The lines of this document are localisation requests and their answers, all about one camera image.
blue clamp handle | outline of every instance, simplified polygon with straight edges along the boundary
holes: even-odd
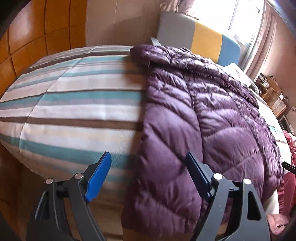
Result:
[[[87,191],[84,198],[87,203],[91,202],[91,200],[96,198],[99,194],[102,184],[110,170],[111,163],[111,154],[105,152],[97,163],[89,165],[85,170],[84,176],[87,181]]]

mattress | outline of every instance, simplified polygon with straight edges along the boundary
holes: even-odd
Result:
[[[123,203],[142,136],[146,76],[130,46],[73,49],[40,59],[0,99],[0,142],[44,179],[84,172],[105,151],[100,200]]]

window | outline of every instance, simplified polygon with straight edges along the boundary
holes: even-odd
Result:
[[[194,17],[227,31],[242,44],[250,45],[259,30],[263,0],[195,0]]]

quilted fabric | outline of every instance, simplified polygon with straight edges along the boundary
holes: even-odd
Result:
[[[267,200],[282,179],[281,157],[248,88],[188,49],[138,45],[130,53],[152,72],[123,228],[157,237],[194,230],[205,204],[183,164],[188,151],[228,179],[251,179]]]

pink cloth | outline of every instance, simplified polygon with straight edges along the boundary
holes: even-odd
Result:
[[[285,138],[288,142],[290,152],[291,152],[291,165],[296,164],[296,145],[295,137],[292,136],[287,131],[283,131]],[[293,207],[296,204],[296,178],[292,173],[287,173],[284,175],[282,183],[278,188],[279,197],[279,213],[288,216]]]
[[[285,225],[289,222],[289,218],[282,214],[268,214],[267,221],[271,232],[271,239],[275,239],[285,229]]]

